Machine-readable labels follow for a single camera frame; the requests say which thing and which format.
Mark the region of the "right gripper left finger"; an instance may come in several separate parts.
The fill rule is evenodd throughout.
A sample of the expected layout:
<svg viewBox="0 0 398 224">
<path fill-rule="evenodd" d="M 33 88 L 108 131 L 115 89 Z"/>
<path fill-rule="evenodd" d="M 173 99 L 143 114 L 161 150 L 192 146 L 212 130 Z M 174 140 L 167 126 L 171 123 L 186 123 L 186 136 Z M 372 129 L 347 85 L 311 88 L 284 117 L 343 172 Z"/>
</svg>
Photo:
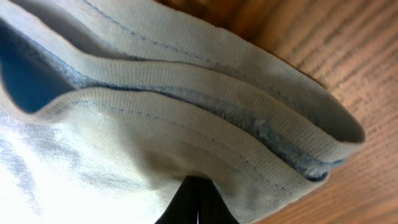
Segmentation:
<svg viewBox="0 0 398 224">
<path fill-rule="evenodd" d="M 186 176 L 155 224 L 195 224 L 198 219 L 198 198 L 195 178 Z"/>
</svg>

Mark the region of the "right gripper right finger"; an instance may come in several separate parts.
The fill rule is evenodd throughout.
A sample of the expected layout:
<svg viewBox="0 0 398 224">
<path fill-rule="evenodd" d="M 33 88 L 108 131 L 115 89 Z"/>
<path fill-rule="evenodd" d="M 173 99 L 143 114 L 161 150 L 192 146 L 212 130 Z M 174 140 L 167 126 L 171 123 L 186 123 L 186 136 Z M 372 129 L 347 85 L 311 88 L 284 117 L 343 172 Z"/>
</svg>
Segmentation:
<svg viewBox="0 0 398 224">
<path fill-rule="evenodd" d="M 199 224 L 239 224 L 211 180 L 198 179 L 198 192 Z"/>
</svg>

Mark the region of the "light blue printed t-shirt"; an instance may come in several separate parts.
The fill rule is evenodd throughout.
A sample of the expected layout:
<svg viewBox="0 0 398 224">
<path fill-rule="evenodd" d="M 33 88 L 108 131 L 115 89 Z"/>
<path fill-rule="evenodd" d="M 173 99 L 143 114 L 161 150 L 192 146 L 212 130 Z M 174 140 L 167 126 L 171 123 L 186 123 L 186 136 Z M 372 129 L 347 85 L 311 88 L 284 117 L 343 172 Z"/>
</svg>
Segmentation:
<svg viewBox="0 0 398 224">
<path fill-rule="evenodd" d="M 1 2 L 2 223 L 155 223 L 188 175 L 255 223 L 364 142 L 317 82 L 155 1 Z"/>
</svg>

